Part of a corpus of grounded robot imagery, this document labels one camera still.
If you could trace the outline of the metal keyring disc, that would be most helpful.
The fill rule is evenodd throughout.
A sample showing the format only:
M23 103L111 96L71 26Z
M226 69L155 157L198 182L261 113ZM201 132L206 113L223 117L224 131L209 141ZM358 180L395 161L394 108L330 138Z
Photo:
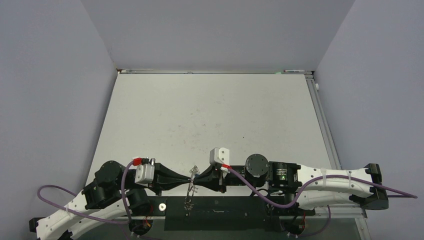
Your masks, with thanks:
M190 211L194 206L194 204L192 203L192 198L198 189L196 188L196 185L194 184L194 180L196 176L200 174L199 169L196 165L194 165L189 172L190 172L190 182L187 188L186 197L184 199L184 209L186 211Z

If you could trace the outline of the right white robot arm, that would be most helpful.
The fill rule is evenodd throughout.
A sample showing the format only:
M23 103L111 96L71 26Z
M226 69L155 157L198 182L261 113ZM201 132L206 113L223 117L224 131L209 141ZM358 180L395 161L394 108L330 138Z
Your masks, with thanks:
M209 168L191 181L221 193L226 192L228 186L247 186L269 206L289 214L337 204L356 204L365 210L389 207L377 164L336 170L268 161L255 153L247 157L244 165L229 165L219 152L211 155Z

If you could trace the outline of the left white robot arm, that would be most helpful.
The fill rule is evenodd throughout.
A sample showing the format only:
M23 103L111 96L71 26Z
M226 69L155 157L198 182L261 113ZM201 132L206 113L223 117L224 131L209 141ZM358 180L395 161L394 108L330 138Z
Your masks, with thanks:
M94 180L73 199L61 206L41 195L37 196L56 207L47 217L34 217L29 230L38 240L75 240L79 235L101 224L129 225L132 217L150 216L159 205L153 203L146 190L156 195L189 183L189 177L176 173L154 159L134 158L126 166L110 160L94 174Z

